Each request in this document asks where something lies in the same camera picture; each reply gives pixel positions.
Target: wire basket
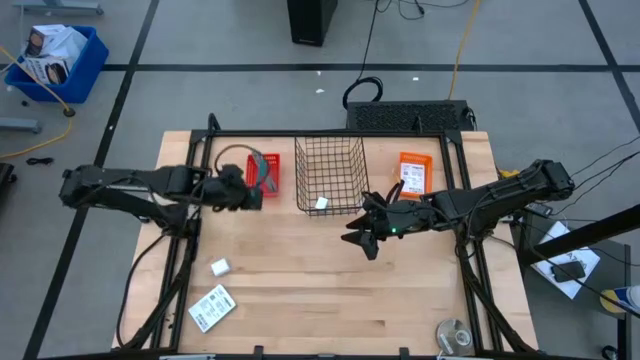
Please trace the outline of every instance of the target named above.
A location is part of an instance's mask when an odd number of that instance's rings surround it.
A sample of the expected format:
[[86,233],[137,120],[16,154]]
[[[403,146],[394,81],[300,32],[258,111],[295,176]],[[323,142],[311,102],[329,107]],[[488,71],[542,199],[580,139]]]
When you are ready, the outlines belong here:
[[[296,138],[295,146],[298,208],[309,216],[357,213],[369,191],[362,138]],[[316,208],[320,197],[324,209]]]

